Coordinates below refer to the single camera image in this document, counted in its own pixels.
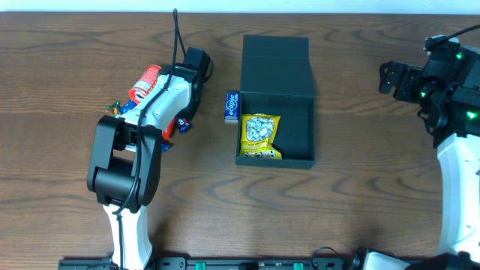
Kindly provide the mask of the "red Pringles can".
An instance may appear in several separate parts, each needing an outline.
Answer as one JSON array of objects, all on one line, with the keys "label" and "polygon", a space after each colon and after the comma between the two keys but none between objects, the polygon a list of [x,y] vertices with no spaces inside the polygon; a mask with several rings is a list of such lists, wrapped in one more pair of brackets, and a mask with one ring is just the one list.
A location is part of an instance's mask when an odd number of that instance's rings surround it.
[{"label": "red Pringles can", "polygon": [[149,65],[142,76],[129,90],[128,95],[135,104],[142,102],[146,95],[155,87],[160,70],[161,66],[159,65]]}]

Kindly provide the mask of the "red Hacks candy bag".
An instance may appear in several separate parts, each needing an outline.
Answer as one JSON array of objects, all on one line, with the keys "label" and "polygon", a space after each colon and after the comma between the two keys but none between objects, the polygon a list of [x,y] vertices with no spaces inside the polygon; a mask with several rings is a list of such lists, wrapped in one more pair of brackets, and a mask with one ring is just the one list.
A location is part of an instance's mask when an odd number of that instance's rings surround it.
[{"label": "red Hacks candy bag", "polygon": [[169,140],[170,137],[172,136],[173,131],[175,130],[175,127],[176,127],[175,122],[176,122],[176,120],[173,119],[173,120],[167,125],[167,127],[163,130],[163,132],[162,132],[162,137],[163,137],[164,140]]}]

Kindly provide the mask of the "black box with hinged lid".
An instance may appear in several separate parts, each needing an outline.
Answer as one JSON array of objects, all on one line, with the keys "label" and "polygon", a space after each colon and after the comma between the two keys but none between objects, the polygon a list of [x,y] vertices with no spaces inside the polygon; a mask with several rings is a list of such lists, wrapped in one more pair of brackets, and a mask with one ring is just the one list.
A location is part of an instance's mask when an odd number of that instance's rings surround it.
[{"label": "black box with hinged lid", "polygon": [[310,169],[315,164],[316,85],[306,37],[248,35],[243,38],[239,113],[279,116],[272,146],[281,159],[245,157],[238,126],[235,163]]}]

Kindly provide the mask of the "yellow Hacks candy bag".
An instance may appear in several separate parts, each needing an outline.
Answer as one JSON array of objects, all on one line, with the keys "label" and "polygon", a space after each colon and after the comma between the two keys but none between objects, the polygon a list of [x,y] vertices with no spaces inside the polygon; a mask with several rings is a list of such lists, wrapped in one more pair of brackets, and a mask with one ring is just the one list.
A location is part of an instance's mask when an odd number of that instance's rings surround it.
[{"label": "yellow Hacks candy bag", "polygon": [[281,153],[273,146],[280,120],[279,115],[242,115],[239,155],[245,158],[281,159]]}]

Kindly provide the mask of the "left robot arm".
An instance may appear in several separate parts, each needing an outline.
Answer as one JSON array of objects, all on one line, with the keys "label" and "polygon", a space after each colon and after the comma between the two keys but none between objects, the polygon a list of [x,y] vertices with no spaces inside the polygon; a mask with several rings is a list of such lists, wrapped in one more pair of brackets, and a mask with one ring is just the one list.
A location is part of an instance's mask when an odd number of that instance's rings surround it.
[{"label": "left robot arm", "polygon": [[191,120],[212,67],[202,49],[161,69],[152,91],[133,109],[97,123],[87,188],[108,214],[111,269],[144,269],[152,256],[147,210],[161,177],[162,131],[178,117]]}]

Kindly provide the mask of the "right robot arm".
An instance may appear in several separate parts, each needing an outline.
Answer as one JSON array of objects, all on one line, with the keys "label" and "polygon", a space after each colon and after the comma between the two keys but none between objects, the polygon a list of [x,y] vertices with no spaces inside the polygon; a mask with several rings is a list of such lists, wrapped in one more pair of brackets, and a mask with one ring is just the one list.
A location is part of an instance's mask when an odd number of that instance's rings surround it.
[{"label": "right robot arm", "polygon": [[442,230],[436,256],[409,261],[361,247],[350,269],[479,268],[479,49],[458,35],[425,40],[424,67],[390,61],[379,92],[418,104],[442,173]]}]

